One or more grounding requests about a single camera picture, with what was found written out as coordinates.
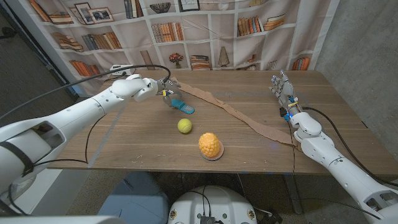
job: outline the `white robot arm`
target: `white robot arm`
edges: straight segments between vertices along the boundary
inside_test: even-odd
[[[297,128],[294,137],[301,142],[306,156],[313,159],[334,176],[340,185],[355,199],[365,211],[369,223],[393,223],[398,220],[398,191],[376,182],[358,166],[345,158],[333,141],[322,132],[322,126],[308,113],[302,112],[293,86],[281,70],[282,79],[273,77],[274,87],[270,90],[278,97],[280,105],[286,109],[287,118]]]
[[[58,113],[1,127],[0,192],[44,170],[48,161],[56,159],[74,135],[110,111],[125,106],[132,97],[142,101],[169,88],[180,95],[177,84],[172,86],[173,83],[131,75]]]

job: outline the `robot finger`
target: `robot finger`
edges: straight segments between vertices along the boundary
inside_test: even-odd
[[[165,102],[169,107],[172,107],[172,100],[169,96],[163,96],[163,102]]]

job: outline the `yellow tennis ball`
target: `yellow tennis ball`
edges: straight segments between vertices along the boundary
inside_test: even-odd
[[[181,119],[178,122],[177,126],[178,126],[178,130],[181,131],[182,133],[188,133],[192,129],[192,123],[187,118]]]

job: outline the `blue shoe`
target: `blue shoe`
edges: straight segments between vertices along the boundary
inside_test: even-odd
[[[195,109],[193,109],[193,107],[186,105],[184,101],[181,101],[179,99],[172,99],[172,106],[187,114],[192,114],[193,112],[195,112]]]

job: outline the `table surface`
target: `table surface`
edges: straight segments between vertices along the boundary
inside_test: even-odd
[[[160,79],[163,71],[139,71],[143,77]],[[253,120],[289,134],[287,122],[279,116],[279,104],[269,91],[271,77],[277,71],[173,71],[179,81],[210,91]],[[319,72],[288,71],[301,106],[311,106],[336,124],[357,158],[373,173],[396,175],[398,163],[373,133]],[[106,82],[102,88],[111,85]],[[183,101],[193,106],[193,114],[169,108],[161,96],[143,102],[131,100],[122,110],[107,114],[91,132],[88,160],[92,166],[79,162],[54,162],[54,169],[128,169],[175,172],[240,172],[291,173],[295,160],[296,174],[328,174],[328,171],[292,146],[267,139],[224,109],[183,93]],[[308,113],[318,120],[336,148],[347,158],[351,156],[338,139],[330,123],[316,112]],[[182,134],[177,123],[188,118],[193,123],[189,134]],[[87,127],[77,134],[59,159],[85,158]],[[204,159],[198,147],[199,137],[215,133],[225,151],[217,161]]]

